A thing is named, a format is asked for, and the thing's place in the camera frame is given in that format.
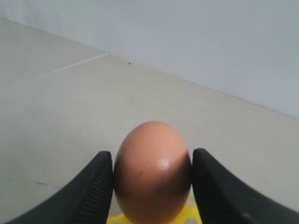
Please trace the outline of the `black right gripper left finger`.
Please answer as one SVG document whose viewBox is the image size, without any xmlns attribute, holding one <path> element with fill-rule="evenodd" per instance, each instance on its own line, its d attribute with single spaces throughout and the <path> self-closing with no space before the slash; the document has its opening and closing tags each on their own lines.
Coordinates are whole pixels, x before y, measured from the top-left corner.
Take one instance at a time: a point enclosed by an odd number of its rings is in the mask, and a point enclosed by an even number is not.
<svg viewBox="0 0 299 224">
<path fill-rule="evenodd" d="M 100 151 L 57 193 L 9 223 L 105 224 L 112 195 L 112 156 L 109 151 Z"/>
</svg>

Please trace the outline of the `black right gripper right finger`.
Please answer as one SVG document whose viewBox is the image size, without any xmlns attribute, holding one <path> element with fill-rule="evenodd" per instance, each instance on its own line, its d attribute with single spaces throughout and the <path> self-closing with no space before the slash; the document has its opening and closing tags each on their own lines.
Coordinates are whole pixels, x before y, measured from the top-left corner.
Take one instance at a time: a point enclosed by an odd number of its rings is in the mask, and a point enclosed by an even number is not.
<svg viewBox="0 0 299 224">
<path fill-rule="evenodd" d="M 192 188 L 204 224 L 297 224 L 298 212 L 241 181 L 208 151 L 195 149 Z"/>
</svg>

